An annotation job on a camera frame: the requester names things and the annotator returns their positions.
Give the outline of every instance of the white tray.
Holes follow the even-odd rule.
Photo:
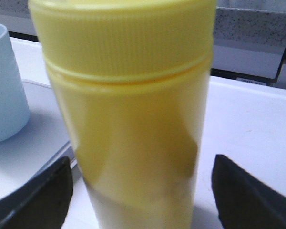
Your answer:
[[[20,132],[0,142],[0,199],[58,157],[69,156],[74,161],[53,90],[30,81],[23,81],[23,86],[31,116]]]

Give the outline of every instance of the plastic bottle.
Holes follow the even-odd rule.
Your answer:
[[[31,0],[101,229],[189,229],[215,0]]]

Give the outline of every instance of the granite countertop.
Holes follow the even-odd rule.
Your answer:
[[[0,23],[20,33],[31,26],[34,35],[32,23],[26,23],[30,21],[27,3],[0,0]],[[218,0],[214,31],[216,39],[286,48],[286,0]]]
[[[286,0],[218,0],[214,35],[286,48]]]

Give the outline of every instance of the countertop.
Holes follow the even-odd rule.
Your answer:
[[[36,35],[28,0],[0,0],[0,23]],[[218,0],[214,36],[286,48],[286,0]]]
[[[41,46],[12,38],[23,79],[49,84]],[[286,90],[211,77],[198,166],[193,228],[222,229],[211,191],[216,154],[224,154],[286,196]],[[74,184],[63,229],[98,229],[84,182]]]

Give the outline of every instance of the cup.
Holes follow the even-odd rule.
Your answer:
[[[101,229],[189,229],[215,0],[30,0]]]
[[[0,142],[19,132],[30,117],[7,28],[0,24]]]

